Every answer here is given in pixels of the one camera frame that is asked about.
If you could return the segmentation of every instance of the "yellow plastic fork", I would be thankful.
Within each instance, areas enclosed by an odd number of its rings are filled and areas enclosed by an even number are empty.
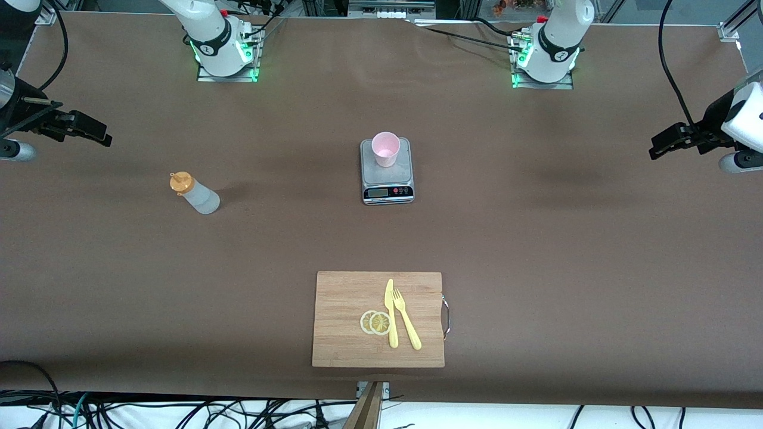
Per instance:
[[[408,313],[405,312],[405,300],[400,293],[400,289],[395,289],[394,292],[392,292],[392,296],[394,298],[394,307],[403,315],[405,330],[408,331],[408,338],[410,338],[411,345],[414,346],[414,350],[420,350],[421,340],[419,339],[419,334],[417,334],[414,329],[414,324],[412,324],[410,318],[408,318]]]

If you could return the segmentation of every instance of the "lemon slice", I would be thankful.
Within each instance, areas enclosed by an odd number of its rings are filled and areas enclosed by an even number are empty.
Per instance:
[[[360,316],[360,329],[363,329],[363,332],[371,335],[374,334],[374,331],[371,331],[371,316],[374,314],[376,314],[376,310],[368,310],[363,313],[363,316]]]
[[[371,331],[377,335],[386,335],[389,332],[389,314],[379,311],[371,316]]]

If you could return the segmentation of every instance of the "wooden cutting board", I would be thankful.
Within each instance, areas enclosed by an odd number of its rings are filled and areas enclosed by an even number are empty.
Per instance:
[[[387,281],[394,280],[406,312],[421,339],[414,350],[400,312],[395,310],[399,346],[385,336],[367,334],[360,318],[368,310],[388,313]],[[315,288],[313,366],[341,368],[442,368],[445,366],[441,273],[321,271]]]

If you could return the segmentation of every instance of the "pink cup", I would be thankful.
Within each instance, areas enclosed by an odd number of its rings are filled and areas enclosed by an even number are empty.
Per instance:
[[[371,150],[374,151],[378,165],[391,167],[400,152],[400,138],[388,132],[376,134],[371,140]]]

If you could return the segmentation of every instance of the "knife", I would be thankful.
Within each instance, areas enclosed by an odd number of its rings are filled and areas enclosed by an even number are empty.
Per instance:
[[[389,346],[398,348],[398,327],[394,324],[394,303],[392,302],[392,279],[387,282],[387,290],[384,292],[384,306],[389,311]]]

